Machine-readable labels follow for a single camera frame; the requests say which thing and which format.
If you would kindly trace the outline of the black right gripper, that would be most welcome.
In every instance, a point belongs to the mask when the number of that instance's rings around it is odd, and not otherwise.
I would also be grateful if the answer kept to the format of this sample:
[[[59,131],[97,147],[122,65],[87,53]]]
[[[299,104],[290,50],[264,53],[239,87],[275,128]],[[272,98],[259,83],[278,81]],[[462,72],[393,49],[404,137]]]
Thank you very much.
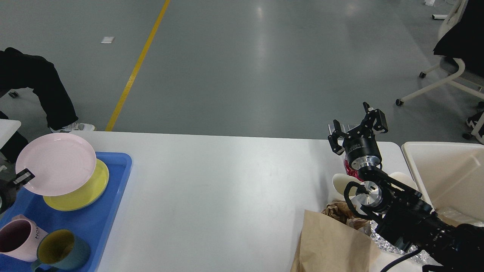
[[[363,103],[365,116],[359,126],[356,127],[356,134],[350,137],[350,134],[341,130],[341,124],[333,120],[334,129],[328,135],[330,148],[337,155],[346,153],[346,160],[349,166],[354,170],[362,167],[382,164],[382,156],[375,136],[377,134],[388,133],[388,124],[385,114],[378,108],[371,107],[368,103]],[[338,143],[342,138],[343,146]]]

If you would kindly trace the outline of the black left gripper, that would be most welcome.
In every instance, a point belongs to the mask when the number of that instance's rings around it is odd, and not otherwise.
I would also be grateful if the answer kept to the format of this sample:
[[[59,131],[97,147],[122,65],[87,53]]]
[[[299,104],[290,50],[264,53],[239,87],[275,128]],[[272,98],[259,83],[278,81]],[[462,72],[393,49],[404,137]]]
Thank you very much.
[[[29,169],[23,169],[19,172],[14,180],[6,181],[1,180],[0,184],[0,197],[1,207],[0,213],[4,213],[7,209],[14,205],[17,199],[17,187],[24,186],[26,183],[35,178],[35,175]]]

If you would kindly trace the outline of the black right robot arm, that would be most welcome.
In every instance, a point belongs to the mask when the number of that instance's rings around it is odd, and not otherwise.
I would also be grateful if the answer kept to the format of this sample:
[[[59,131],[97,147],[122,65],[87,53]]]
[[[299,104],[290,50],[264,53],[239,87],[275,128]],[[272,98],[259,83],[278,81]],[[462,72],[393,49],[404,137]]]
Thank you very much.
[[[390,177],[382,170],[382,156],[376,134],[388,131],[385,114],[363,103],[361,123],[342,131],[334,119],[328,136],[332,151],[345,154],[349,166],[362,181],[350,181],[343,191],[344,201],[358,218],[377,223],[376,233],[400,250],[408,251],[383,268],[384,272],[402,261],[426,251],[438,265],[424,265],[424,272],[476,272],[483,267],[483,227],[443,222],[422,193]]]

